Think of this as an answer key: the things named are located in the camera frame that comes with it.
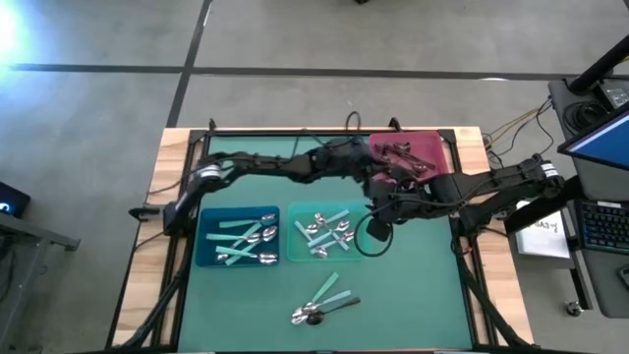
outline keyboard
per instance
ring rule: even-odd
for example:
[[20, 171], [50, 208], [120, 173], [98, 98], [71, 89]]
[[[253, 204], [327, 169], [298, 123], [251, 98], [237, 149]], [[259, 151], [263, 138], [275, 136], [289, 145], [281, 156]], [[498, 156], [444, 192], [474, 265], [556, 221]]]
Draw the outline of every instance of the keyboard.
[[585, 201], [575, 206], [583, 247], [629, 255], [629, 207]]

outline gray floor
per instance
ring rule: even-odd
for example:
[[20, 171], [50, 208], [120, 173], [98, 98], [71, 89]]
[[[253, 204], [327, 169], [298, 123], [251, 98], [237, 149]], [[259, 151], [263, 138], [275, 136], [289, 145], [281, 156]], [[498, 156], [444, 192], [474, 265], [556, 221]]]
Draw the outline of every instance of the gray floor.
[[[183, 65], [201, 0], [14, 3], [18, 63]], [[629, 32], [622, 0], [215, 0], [196, 65], [578, 73]], [[629, 73], [623, 64], [617, 72]], [[28, 219], [83, 239], [54, 252], [20, 344], [59, 353], [101, 348], [179, 75], [0, 72], [0, 178], [29, 193]], [[193, 76], [178, 126], [476, 125], [486, 132], [542, 103], [544, 82]], [[552, 111], [543, 124], [561, 139]], [[505, 156], [547, 145], [527, 127]], [[571, 161], [544, 155], [566, 176]], [[579, 319], [565, 269], [516, 258], [536, 343], [620, 353], [629, 322]]]

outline monitor screen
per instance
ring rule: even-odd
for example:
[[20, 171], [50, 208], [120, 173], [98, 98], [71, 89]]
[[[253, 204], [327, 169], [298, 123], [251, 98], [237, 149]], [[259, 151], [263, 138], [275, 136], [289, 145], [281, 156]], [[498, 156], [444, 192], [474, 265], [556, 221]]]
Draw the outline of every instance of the monitor screen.
[[629, 109], [560, 147], [560, 152], [629, 170]]

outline wooden table frame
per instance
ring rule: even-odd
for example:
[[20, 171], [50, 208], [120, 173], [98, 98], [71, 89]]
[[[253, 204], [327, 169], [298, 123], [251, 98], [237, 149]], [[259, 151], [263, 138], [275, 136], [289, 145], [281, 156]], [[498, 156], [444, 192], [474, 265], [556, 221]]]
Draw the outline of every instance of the wooden table frame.
[[[468, 174], [485, 172], [488, 163], [481, 137], [476, 127], [443, 127], [404, 128], [405, 131], [441, 130], [442, 137], [450, 150], [446, 157], [451, 170]], [[295, 136], [303, 128], [227, 128], [215, 129], [211, 134], [217, 136]], [[341, 128], [309, 128], [317, 135], [339, 135], [346, 133]], [[392, 128], [366, 127], [361, 134], [392, 131]], [[151, 190], [167, 187], [181, 179], [193, 168], [194, 162], [208, 151], [211, 138], [208, 130], [203, 129], [166, 129], [162, 136], [155, 171], [151, 182]], [[181, 190], [185, 190], [187, 180], [182, 180]], [[164, 205], [178, 197], [177, 189], [161, 194], [149, 195], [147, 202], [152, 205]], [[502, 229], [501, 223], [494, 223], [493, 228]], [[161, 230], [161, 220], [141, 223], [137, 243], [145, 240]], [[179, 269], [185, 254], [192, 252], [194, 242], [186, 239], [158, 238], [134, 253], [130, 259], [128, 273], [121, 290], [119, 304], [114, 315], [107, 347], [126, 341], [148, 314], [159, 294], [172, 280], [173, 274]], [[503, 314], [503, 317], [515, 328], [525, 340], [531, 342], [532, 335], [524, 309], [522, 294], [511, 259], [508, 240], [501, 235], [485, 233], [479, 242], [473, 240], [473, 251], [466, 257], [468, 267], [474, 272], [475, 278], [492, 302]], [[187, 276], [183, 288], [179, 291], [153, 331], [153, 336], [144, 345], [159, 346], [166, 350], [176, 349], [179, 330], [183, 317], [183, 306], [187, 287]], [[474, 295], [462, 284], [465, 307], [471, 330], [472, 341], [486, 344], [504, 344], [504, 340], [496, 334], [488, 316], [481, 309]]]

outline computer monitor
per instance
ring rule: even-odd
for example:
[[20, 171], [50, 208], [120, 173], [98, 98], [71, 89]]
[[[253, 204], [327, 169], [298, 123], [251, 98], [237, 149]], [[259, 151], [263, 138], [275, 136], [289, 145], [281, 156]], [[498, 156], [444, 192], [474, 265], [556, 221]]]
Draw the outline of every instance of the computer monitor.
[[609, 113], [594, 127], [568, 140], [557, 151], [629, 170], [629, 103]]

